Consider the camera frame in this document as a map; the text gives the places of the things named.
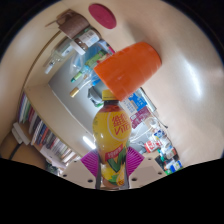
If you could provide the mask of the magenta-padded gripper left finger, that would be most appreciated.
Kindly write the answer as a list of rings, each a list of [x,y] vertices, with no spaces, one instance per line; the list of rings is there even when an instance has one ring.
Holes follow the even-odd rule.
[[[99,189],[101,167],[97,151],[92,150],[80,160],[71,162],[62,172],[62,177],[84,188]]]

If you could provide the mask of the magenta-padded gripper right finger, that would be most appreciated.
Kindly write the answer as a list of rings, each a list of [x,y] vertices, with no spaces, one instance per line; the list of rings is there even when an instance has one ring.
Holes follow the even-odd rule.
[[[165,177],[166,174],[152,157],[144,157],[132,147],[126,154],[125,187],[134,189]]]

